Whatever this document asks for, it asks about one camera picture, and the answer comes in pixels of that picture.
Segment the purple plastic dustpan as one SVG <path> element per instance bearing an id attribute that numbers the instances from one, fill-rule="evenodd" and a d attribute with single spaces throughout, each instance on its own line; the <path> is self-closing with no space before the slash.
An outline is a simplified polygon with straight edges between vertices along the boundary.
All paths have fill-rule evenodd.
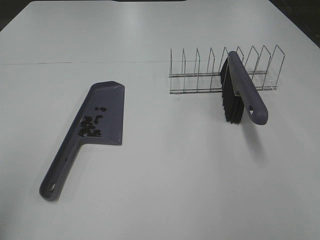
<path id="1" fill-rule="evenodd" d="M 122 145 L 125 87 L 115 81 L 93 84 L 80 106 L 40 187 L 46 201 L 55 201 L 81 146 Z"/>

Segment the pile of coffee beans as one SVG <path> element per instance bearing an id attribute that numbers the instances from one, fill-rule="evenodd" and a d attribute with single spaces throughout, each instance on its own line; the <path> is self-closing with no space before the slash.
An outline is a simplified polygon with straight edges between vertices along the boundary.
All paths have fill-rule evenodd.
<path id="1" fill-rule="evenodd" d="M 93 112 L 85 114 L 80 121 L 80 128 L 77 135 L 84 137 L 102 137 L 102 123 L 106 107 L 95 106 Z"/>

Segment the purple hand brush black bristles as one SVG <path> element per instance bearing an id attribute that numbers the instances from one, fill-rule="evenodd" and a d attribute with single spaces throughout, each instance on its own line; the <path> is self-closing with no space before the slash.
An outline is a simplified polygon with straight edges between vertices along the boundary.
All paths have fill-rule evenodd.
<path id="1" fill-rule="evenodd" d="M 228 53 L 220 71 L 220 83 L 227 122 L 239 124 L 244 112 L 256 125 L 263 126 L 268 122 L 268 109 L 237 52 Z"/>

